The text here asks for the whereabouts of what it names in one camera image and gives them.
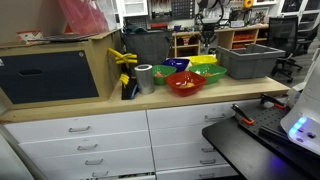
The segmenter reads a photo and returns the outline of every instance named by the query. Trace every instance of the white drawer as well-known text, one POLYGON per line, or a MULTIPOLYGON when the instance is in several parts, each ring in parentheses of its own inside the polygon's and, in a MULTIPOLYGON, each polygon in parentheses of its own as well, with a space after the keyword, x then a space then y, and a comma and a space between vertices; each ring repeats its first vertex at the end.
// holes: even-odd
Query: white drawer
POLYGON ((208 125, 151 130, 152 146, 205 141, 202 129, 208 125))
POLYGON ((154 130, 202 124, 209 125, 218 120, 232 117, 235 114, 231 109, 233 103, 256 106, 257 102, 259 102, 259 100, 147 110, 149 127, 151 130, 154 130))
POLYGON ((153 147, 156 170, 170 170, 226 164, 208 142, 153 147))
POLYGON ((145 111, 6 124, 19 143, 148 130, 145 111))
POLYGON ((119 178, 119 180, 156 180, 156 176, 149 175, 149 176, 141 176, 141 177, 128 177, 128 178, 119 178))
POLYGON ((157 172, 157 180, 195 180, 234 176, 236 171, 228 164, 157 172))
POLYGON ((126 169, 125 171, 119 172, 118 169, 114 168, 102 168, 97 167, 94 170, 86 170, 86 169, 68 169, 64 171, 47 171, 44 172, 49 180, 79 180, 79 179, 101 179, 103 180, 155 180, 154 176, 151 177, 138 177, 138 178, 117 178, 119 173, 127 172, 128 174, 134 174, 135 172, 145 172, 150 168, 145 167, 132 167, 130 169, 126 169))
POLYGON ((92 154, 32 159, 46 175, 56 172, 89 173, 109 171, 108 176, 154 172, 151 147, 108 151, 92 154))
POLYGON ((20 143, 19 146, 31 159, 37 159, 151 145, 149 131, 139 131, 55 141, 20 143))

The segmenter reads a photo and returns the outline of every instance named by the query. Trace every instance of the gray plastic bin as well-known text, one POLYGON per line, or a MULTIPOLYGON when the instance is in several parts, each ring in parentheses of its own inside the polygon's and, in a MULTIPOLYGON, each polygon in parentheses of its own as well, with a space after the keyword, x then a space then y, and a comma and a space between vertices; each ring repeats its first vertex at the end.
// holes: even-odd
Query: gray plastic bin
POLYGON ((172 32, 150 31, 141 34, 123 34, 127 52, 137 54, 138 64, 161 64, 166 60, 172 41, 172 32))
POLYGON ((234 79, 259 78, 270 75, 278 57, 285 56, 285 51, 258 44, 247 48, 228 50, 217 47, 216 58, 219 65, 227 68, 227 73, 234 79))

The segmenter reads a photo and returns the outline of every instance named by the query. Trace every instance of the office chair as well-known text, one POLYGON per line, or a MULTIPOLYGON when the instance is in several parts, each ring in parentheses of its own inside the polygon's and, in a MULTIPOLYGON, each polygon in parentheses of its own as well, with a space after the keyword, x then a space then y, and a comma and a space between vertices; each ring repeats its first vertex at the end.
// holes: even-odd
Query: office chair
POLYGON ((317 37, 319 24, 309 31, 306 36, 298 35, 298 47, 293 53, 293 56, 300 56, 308 53, 308 49, 313 42, 314 38, 317 37))
POLYGON ((286 52, 285 57, 277 59, 271 75, 282 74, 289 78, 288 83, 293 80, 291 77, 292 71, 285 69, 285 65, 296 66, 298 71, 302 69, 301 66, 295 64, 295 61, 290 60, 297 47, 297 36, 298 17, 269 18, 267 46, 286 52))

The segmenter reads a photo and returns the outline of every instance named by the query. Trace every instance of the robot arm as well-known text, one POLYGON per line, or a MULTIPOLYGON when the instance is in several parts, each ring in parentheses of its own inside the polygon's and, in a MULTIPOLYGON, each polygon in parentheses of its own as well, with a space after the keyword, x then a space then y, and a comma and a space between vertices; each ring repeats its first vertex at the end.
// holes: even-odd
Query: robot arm
POLYGON ((224 14, 223 4, 226 2, 225 0, 196 0, 199 6, 199 13, 196 15, 196 22, 201 25, 201 38, 200 41, 208 47, 215 39, 216 36, 214 34, 214 30, 217 25, 219 25, 220 20, 224 14), (209 21, 204 21, 203 18, 205 16, 205 10, 213 9, 216 5, 219 4, 221 7, 221 17, 219 19, 209 19, 209 21))

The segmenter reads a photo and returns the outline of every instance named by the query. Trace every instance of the drawer handle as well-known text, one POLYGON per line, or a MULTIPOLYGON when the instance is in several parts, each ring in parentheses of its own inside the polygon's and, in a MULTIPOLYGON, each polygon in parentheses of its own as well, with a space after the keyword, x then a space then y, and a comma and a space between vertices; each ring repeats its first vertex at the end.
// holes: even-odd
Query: drawer handle
POLYGON ((199 177, 200 177, 201 179, 214 178, 214 173, 210 173, 210 174, 199 174, 199 177))
POLYGON ((68 131, 69 132, 84 132, 88 131, 90 129, 90 126, 85 127, 85 128, 70 128, 68 131))
POLYGON ((105 177, 105 176, 108 176, 108 174, 109 174, 109 171, 107 171, 106 173, 103 173, 103 174, 93 172, 92 177, 105 177))
POLYGON ((208 115, 205 115, 204 121, 206 121, 206 122, 218 121, 218 120, 223 119, 225 117, 226 117, 226 115, 224 113, 222 113, 221 116, 219 116, 219 117, 213 117, 213 118, 209 118, 208 115))
POLYGON ((201 148, 201 151, 204 153, 215 152, 215 148, 201 148))
POLYGON ((78 151, 88 151, 93 150, 98 146, 98 144, 92 145, 92 146, 78 146, 78 151))
POLYGON ((212 160, 205 160, 205 161, 200 160, 200 163, 201 163, 202 165, 210 165, 210 164, 214 164, 214 163, 216 163, 216 159, 212 159, 212 160))
POLYGON ((103 159, 101 160, 96 160, 96 161, 88 161, 86 160, 86 162, 84 163, 85 165, 98 165, 98 164, 101 164, 103 161, 103 159))

